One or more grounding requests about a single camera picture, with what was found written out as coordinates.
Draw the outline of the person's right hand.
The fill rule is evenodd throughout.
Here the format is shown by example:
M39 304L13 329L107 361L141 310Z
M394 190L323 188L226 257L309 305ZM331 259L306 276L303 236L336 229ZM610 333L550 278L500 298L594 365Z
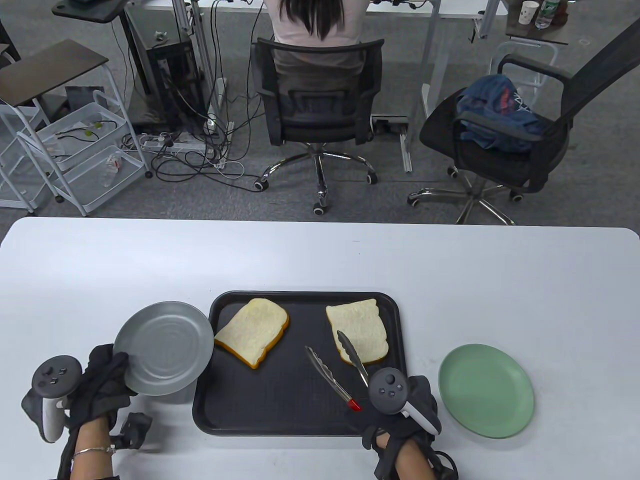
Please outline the person's right hand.
M362 446L378 455L377 480L434 480L429 452L434 437L402 414L382 414L362 403L358 411L347 409L345 422L361 436Z

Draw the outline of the person's left hand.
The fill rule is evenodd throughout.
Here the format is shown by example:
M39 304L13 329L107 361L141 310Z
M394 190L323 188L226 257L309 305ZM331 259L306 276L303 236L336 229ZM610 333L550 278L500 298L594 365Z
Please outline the person's left hand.
M94 347L80 383L68 397L69 432L100 418L106 419L109 431L114 428L119 409L129 407L137 395L125 382L128 365L128 354L114 352L112 343Z

